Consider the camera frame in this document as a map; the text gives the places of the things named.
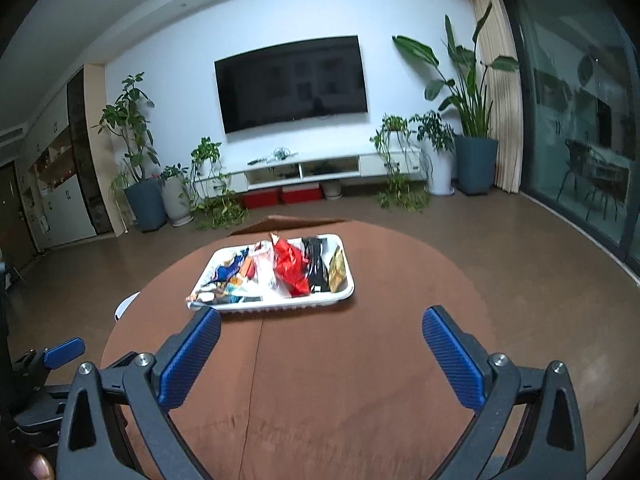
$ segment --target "curtain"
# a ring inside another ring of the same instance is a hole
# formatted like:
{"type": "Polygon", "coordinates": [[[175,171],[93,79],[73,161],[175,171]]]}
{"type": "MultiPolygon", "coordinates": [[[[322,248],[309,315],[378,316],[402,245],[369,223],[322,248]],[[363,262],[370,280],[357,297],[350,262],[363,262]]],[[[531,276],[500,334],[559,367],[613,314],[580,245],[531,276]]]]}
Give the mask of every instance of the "curtain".
{"type": "MultiPolygon", "coordinates": [[[[476,20],[489,2],[494,4],[478,37],[482,61],[491,63],[497,56],[517,59],[511,27],[502,0],[470,0],[476,20]]],[[[489,135],[498,140],[497,169],[494,184],[510,193],[520,189],[522,172],[522,91],[520,74],[491,70],[486,76],[487,95],[494,101],[489,135]]]]}

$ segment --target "tv stand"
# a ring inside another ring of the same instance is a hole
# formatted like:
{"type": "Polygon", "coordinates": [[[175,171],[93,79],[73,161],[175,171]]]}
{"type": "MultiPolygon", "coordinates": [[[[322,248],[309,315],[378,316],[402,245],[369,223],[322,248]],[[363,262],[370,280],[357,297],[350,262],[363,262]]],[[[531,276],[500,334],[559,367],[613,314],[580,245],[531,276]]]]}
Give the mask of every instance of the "tv stand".
{"type": "MultiPolygon", "coordinates": [[[[420,152],[410,148],[406,155],[402,150],[391,152],[392,164],[402,174],[420,173],[420,152]]],[[[236,193],[255,189],[322,182],[323,180],[380,177],[387,174],[385,163],[376,152],[369,153],[297,153],[285,160],[259,162],[253,166],[223,168],[230,176],[227,186],[236,193]]],[[[210,177],[196,180],[196,190],[201,198],[216,196],[220,183],[210,177]]]]}

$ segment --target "brown tile floor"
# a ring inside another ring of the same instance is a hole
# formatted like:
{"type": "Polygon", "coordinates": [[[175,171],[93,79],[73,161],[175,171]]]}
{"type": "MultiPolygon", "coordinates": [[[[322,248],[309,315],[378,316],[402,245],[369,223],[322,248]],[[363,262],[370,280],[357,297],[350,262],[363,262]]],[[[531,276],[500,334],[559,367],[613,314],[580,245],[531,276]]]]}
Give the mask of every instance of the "brown tile floor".
{"type": "MultiPolygon", "coordinates": [[[[343,216],[396,229],[451,259],[486,301],[498,345],[518,364],[567,362],[593,464],[630,422],[640,400],[640,290],[572,227],[523,196],[456,194],[423,213],[381,210],[370,196],[252,212],[343,216]]],[[[72,336],[99,362],[117,304],[194,249],[227,234],[166,226],[52,251],[11,292],[14,355],[72,336]]],[[[68,381],[67,366],[52,374],[68,381]]]]}

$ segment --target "white tray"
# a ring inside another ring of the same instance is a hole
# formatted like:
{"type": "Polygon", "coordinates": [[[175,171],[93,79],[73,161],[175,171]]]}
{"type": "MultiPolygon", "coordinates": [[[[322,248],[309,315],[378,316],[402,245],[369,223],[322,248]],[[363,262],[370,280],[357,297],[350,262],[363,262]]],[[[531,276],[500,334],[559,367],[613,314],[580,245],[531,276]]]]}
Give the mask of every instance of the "white tray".
{"type": "MultiPolygon", "coordinates": [[[[349,268],[349,262],[347,261],[347,253],[344,250],[342,240],[340,240],[340,237],[338,235],[334,234],[317,235],[317,238],[324,238],[324,241],[322,242],[322,260],[324,261],[327,269],[329,268],[331,257],[334,255],[335,248],[342,248],[342,253],[344,254],[344,267],[347,272],[347,279],[342,282],[342,285],[337,292],[315,292],[313,294],[310,294],[309,296],[283,298],[279,300],[262,300],[247,301],[242,303],[217,304],[214,306],[214,308],[221,313],[288,310],[292,308],[328,306],[337,303],[340,300],[345,300],[346,298],[348,298],[351,294],[353,294],[355,286],[353,283],[353,276],[351,275],[351,269],[349,268]]],[[[292,242],[298,247],[302,246],[301,240],[301,238],[288,239],[289,242],[292,242]]],[[[217,266],[231,259],[238,251],[244,250],[247,247],[248,246],[225,247],[213,253],[213,256],[209,260],[209,263],[207,264],[203,273],[200,275],[198,281],[193,287],[191,294],[195,294],[196,290],[198,290],[201,286],[203,286],[210,280],[217,266]]],[[[198,310],[199,307],[190,306],[189,308],[198,310]]]]}

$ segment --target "wall-mounted tv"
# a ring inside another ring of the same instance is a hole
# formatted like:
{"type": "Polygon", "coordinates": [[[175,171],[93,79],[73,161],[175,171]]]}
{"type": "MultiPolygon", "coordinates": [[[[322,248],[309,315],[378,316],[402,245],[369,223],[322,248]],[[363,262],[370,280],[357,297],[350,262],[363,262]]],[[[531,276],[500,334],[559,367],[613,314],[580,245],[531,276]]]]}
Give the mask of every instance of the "wall-mounted tv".
{"type": "Polygon", "coordinates": [[[216,62],[225,132],[367,111],[357,36],[285,43],[216,62]]]}

